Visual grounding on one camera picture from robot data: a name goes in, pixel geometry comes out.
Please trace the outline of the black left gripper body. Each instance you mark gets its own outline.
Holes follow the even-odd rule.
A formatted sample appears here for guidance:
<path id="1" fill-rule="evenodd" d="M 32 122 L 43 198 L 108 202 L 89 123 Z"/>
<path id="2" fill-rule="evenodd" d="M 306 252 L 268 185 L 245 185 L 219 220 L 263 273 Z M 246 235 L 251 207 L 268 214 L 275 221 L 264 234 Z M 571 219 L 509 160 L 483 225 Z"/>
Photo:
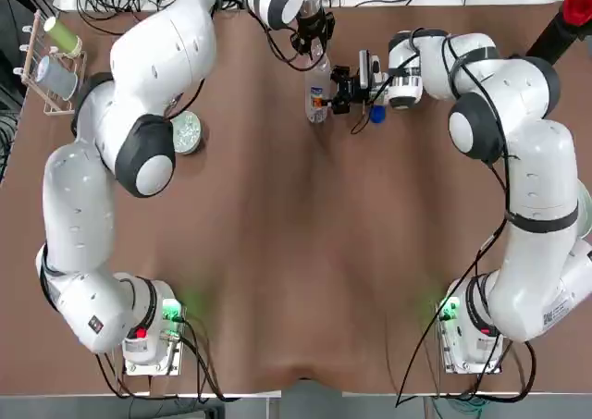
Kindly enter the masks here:
<path id="1" fill-rule="evenodd" d="M 327 45 L 332 38 L 335 27 L 335 17 L 332 12 L 317 11 L 311 16 L 299 13 L 296 21 L 295 42 L 298 45 L 310 45 L 314 39 L 318 39 L 322 45 Z"/>

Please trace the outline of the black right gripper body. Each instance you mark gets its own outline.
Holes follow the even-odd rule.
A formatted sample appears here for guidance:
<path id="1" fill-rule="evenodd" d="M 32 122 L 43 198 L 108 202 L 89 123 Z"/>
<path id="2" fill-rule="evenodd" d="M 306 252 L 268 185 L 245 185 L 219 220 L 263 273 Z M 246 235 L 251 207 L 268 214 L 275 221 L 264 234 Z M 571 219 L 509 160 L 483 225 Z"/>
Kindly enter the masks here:
<path id="1" fill-rule="evenodd" d="M 359 76 L 350 77 L 350 103 L 352 105 L 361 105 L 369 100 L 371 88 L 363 86 Z"/>

